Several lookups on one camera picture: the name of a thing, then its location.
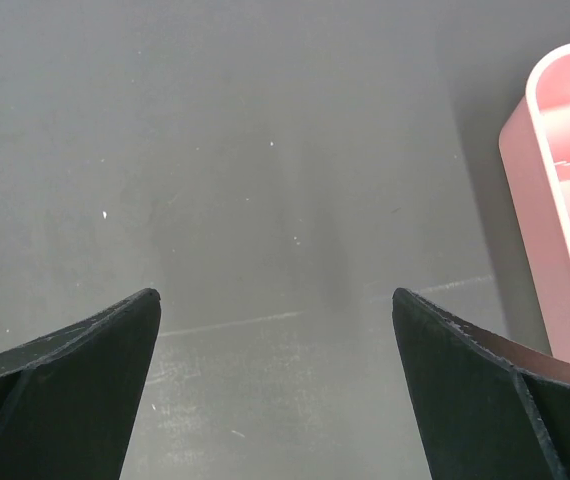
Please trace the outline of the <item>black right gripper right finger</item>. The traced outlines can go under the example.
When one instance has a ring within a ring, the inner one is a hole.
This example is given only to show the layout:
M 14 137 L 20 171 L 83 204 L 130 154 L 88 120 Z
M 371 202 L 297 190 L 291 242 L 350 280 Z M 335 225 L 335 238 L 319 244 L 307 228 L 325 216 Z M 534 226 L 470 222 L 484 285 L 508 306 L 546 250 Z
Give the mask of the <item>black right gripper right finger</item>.
M 392 321 L 434 479 L 570 479 L 570 363 L 404 288 Z

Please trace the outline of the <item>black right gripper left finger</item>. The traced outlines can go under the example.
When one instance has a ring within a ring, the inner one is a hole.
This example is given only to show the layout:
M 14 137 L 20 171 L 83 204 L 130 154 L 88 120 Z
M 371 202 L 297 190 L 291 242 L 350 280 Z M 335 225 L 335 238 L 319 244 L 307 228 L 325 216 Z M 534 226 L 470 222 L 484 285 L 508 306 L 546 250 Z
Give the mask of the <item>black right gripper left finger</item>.
M 0 353 L 0 479 L 117 479 L 161 320 L 143 289 Z

